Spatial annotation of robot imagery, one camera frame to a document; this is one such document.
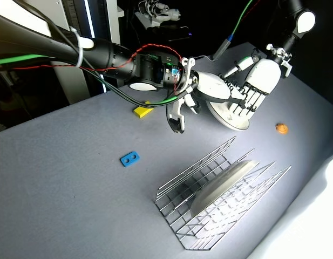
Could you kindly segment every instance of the table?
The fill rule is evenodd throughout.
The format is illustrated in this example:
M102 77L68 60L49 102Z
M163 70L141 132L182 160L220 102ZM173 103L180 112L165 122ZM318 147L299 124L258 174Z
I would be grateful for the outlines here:
M249 43L195 69L225 72L250 55ZM141 100L165 92L125 89ZM0 133L0 258L246 258L333 149L333 106L291 75L281 80L243 132L222 126L203 106L184 108L184 134L164 107L139 119L113 93L68 106ZM289 126L278 134L275 124ZM227 152L274 170L292 169L212 251L186 251L157 210L157 188L237 136ZM123 167L119 158L141 159Z

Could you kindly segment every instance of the metal wire rack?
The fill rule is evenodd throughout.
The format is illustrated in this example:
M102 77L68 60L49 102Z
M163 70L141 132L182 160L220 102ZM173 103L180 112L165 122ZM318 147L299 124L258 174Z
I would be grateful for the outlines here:
M232 226L288 171L270 173L274 162L249 172L199 215L190 207L196 192L231 163L224 154L235 137L162 185L155 204L187 250L211 250ZM235 162L245 159L254 149Z

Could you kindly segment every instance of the orange object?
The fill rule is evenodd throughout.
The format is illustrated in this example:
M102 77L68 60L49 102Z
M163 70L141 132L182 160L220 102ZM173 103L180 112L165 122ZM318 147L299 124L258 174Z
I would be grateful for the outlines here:
M275 128L280 134L287 134L289 132L288 126L283 123L278 123Z

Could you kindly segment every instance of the yellow sponge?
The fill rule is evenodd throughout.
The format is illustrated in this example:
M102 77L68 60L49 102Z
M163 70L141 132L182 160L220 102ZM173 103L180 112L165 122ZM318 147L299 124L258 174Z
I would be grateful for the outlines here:
M138 116L140 119L144 116L146 116L147 114L149 114L154 108L144 108L144 107L137 107L134 110L134 113L136 114L136 116Z

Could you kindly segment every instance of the white cable tie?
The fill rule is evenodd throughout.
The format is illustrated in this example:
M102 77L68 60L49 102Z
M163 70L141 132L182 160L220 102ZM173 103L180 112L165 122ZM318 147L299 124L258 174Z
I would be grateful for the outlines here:
M79 57L78 57L78 61L77 61L75 67L80 67L83 60L84 60L84 49L82 48L81 43L80 43L81 37L80 37L80 35L78 34L78 31L75 28L70 27L70 31L75 34L76 40L78 41Z

